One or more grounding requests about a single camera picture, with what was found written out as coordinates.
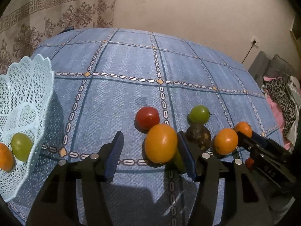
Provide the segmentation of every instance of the red tomato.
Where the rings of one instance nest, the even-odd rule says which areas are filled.
[[[160,123],[158,111],[154,107],[150,106],[145,106],[139,109],[135,120],[142,130],[149,130]]]
[[[246,159],[245,165],[249,170],[252,169],[253,164],[254,164],[254,160],[251,157]]]

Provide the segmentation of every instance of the sofa cushion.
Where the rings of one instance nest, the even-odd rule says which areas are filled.
[[[255,80],[259,77],[263,77],[270,61],[271,59],[268,57],[268,55],[266,55],[264,51],[260,51],[250,66],[248,72]]]
[[[295,76],[295,71],[288,62],[280,58],[278,54],[275,54],[268,64],[265,75],[270,78]]]

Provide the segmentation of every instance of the lattice fruit basket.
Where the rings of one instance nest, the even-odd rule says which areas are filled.
[[[25,133],[33,142],[27,162],[14,157],[11,171],[0,169],[0,194],[5,202],[16,197],[37,163],[53,82],[51,62],[40,54],[33,60],[23,57],[20,63],[9,66],[6,75],[0,75],[0,142],[9,146],[15,133]]]

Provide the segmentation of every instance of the checkered tablecloth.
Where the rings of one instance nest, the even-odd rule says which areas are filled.
[[[17,198],[9,203],[25,224],[37,193],[61,158],[84,159],[124,133],[114,180],[103,185],[114,225],[186,225],[198,184],[165,167],[147,166],[141,153],[145,134],[134,127],[136,112],[153,106],[161,122],[186,130],[187,114],[205,105],[212,137],[247,121],[252,129],[283,145],[276,121],[250,74],[229,56],[163,34],[128,29],[80,29],[40,44],[55,71],[51,120],[40,159]],[[248,158],[239,149],[224,160]],[[78,209],[85,223],[80,181]],[[220,222],[223,180],[214,224]]]

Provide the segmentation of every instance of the beige wall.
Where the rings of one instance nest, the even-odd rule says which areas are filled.
[[[301,76],[301,61],[290,27],[294,11],[287,0],[116,0],[114,27],[184,37],[218,49],[250,67],[260,50],[279,54]]]

